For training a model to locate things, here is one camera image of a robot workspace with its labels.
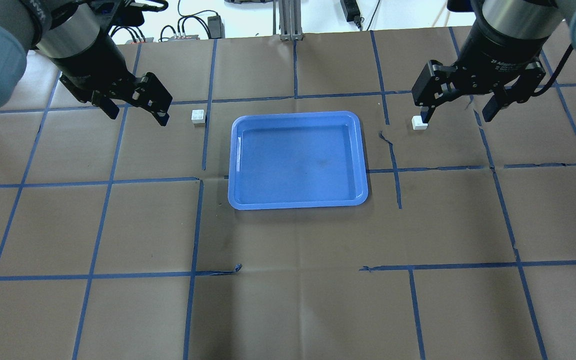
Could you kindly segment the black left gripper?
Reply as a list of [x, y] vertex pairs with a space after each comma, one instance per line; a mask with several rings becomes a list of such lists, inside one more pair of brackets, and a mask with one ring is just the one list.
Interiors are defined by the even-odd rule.
[[59, 59], [60, 82], [80, 103], [91, 103], [116, 120], [120, 109], [114, 100], [154, 113], [158, 125], [166, 126], [172, 95], [154, 73], [137, 77], [127, 68], [116, 47], [90, 47]]

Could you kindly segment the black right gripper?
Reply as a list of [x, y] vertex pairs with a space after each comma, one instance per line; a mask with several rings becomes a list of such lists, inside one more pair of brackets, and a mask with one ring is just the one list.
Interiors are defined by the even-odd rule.
[[537, 57], [516, 69], [490, 60], [469, 66], [460, 62], [447, 65], [431, 59], [414, 82], [411, 93], [425, 125], [439, 105], [462, 96], [493, 94], [482, 109], [483, 120], [490, 123], [505, 106], [532, 98], [544, 77], [546, 69]]

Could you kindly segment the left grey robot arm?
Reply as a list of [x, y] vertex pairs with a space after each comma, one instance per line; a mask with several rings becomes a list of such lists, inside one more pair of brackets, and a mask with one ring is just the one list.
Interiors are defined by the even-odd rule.
[[166, 0], [0, 0], [0, 107], [26, 71], [30, 50], [61, 71], [61, 84], [82, 104], [116, 119], [117, 101], [169, 121], [172, 96], [155, 74], [137, 76], [114, 43], [112, 27], [139, 27], [144, 12], [166, 10]]

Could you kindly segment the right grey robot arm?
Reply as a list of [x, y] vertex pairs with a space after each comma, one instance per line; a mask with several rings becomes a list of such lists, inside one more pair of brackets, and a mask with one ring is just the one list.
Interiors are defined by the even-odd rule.
[[425, 130], [439, 106], [462, 96], [491, 94], [482, 111], [490, 122], [509, 105], [542, 95], [538, 86], [546, 69], [539, 54], [563, 21], [571, 44], [544, 91], [576, 51], [576, 0], [449, 0], [446, 9], [473, 13], [475, 21], [457, 60], [429, 60], [414, 83], [411, 93], [420, 108], [411, 119], [414, 130]]

